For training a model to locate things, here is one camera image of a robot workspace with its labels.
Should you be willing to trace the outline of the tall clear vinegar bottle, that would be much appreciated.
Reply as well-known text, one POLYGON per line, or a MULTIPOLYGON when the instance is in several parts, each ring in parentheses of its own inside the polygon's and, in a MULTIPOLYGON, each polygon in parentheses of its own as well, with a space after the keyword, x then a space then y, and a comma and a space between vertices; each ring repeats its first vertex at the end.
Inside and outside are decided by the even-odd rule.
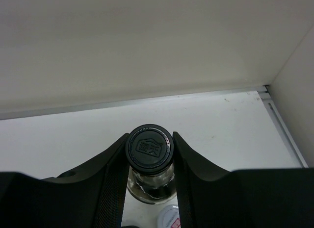
POLYGON ((176 196, 174 142, 163 127, 145 124, 134 129, 126 142, 130 164, 127 189, 142 203, 162 204, 176 196))

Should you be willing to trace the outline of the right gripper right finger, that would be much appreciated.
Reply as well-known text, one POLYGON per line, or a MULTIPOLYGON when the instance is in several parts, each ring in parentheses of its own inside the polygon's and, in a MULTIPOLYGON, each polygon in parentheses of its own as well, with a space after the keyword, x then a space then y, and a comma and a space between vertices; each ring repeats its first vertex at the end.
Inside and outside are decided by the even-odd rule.
POLYGON ((174 171, 183 228, 311 228, 314 171, 229 172, 173 133, 174 171))

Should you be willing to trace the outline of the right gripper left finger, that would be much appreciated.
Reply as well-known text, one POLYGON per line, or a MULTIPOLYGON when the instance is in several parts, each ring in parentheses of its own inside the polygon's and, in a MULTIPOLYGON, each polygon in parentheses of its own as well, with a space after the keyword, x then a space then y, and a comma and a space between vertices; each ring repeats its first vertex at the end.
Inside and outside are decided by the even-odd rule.
POLYGON ((0 175, 3 228, 118 228, 129 165, 122 135, 108 149, 58 177, 0 175))

